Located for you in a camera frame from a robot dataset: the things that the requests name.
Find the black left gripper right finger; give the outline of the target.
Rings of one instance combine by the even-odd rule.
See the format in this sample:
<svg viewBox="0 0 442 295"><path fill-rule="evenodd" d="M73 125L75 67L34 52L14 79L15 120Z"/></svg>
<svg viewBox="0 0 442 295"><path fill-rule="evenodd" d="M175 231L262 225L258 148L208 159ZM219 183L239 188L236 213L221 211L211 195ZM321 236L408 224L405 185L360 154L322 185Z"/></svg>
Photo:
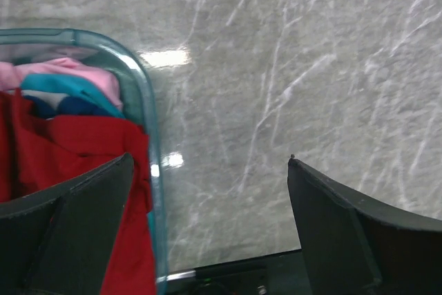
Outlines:
<svg viewBox="0 0 442 295"><path fill-rule="evenodd" d="M441 221L290 157L287 186L313 294L440 294Z"/></svg>

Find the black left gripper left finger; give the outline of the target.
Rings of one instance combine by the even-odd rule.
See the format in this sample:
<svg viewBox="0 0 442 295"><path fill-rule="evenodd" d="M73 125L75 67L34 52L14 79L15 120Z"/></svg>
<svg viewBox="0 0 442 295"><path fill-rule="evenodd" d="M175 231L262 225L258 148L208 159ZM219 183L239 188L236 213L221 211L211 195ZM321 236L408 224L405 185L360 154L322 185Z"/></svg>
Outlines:
<svg viewBox="0 0 442 295"><path fill-rule="evenodd" d="M126 153L1 204L1 293L99 294L133 174Z"/></svg>

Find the red t-shirt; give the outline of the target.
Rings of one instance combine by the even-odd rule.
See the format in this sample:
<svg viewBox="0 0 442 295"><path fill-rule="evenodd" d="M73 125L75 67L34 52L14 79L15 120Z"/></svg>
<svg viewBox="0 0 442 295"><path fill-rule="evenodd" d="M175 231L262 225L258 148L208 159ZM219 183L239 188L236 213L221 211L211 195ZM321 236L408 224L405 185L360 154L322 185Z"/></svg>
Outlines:
<svg viewBox="0 0 442 295"><path fill-rule="evenodd" d="M92 115L37 115L20 90L1 93L1 201L75 178L125 153L134 175L102 294L155 294L148 135L128 120Z"/></svg>

